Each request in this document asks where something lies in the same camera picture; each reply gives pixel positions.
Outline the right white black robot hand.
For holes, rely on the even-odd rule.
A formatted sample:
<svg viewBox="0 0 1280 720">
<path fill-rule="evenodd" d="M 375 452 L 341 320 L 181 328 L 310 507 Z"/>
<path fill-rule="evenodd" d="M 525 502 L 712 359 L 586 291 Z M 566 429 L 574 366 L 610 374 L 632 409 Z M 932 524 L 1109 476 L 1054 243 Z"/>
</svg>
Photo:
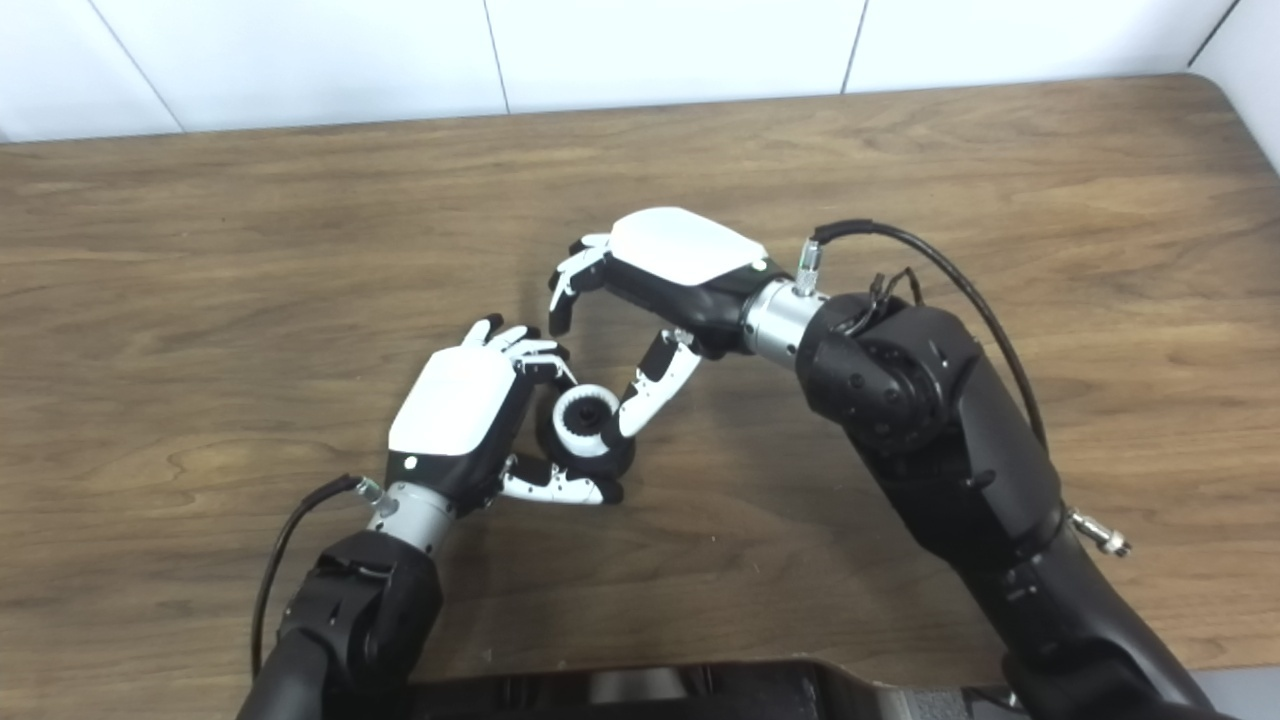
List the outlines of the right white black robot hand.
<svg viewBox="0 0 1280 720">
<path fill-rule="evenodd" d="M 617 410 L 607 448 L 634 438 L 682 389 L 703 360 L 750 355 L 748 311 L 787 278 L 765 247 L 681 208 L 649 208 L 585 234 L 548 281 L 549 332 L 562 336 L 584 293 L 605 290 L 667 322 L 650 342 Z"/>
</svg>

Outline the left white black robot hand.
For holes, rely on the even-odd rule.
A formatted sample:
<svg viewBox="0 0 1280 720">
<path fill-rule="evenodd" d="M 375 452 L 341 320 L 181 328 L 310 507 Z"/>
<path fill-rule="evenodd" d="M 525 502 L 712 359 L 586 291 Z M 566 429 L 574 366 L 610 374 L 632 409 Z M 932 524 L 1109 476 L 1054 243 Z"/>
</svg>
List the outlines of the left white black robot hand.
<svg viewBox="0 0 1280 720">
<path fill-rule="evenodd" d="M 570 352 L 535 325 L 480 316 L 453 346 L 435 351 L 388 434 L 387 482 L 429 489 L 457 518 L 486 507 L 515 483 L 534 502 L 618 505 L 616 479 L 515 451 L 538 387 L 580 388 Z"/>
</svg>

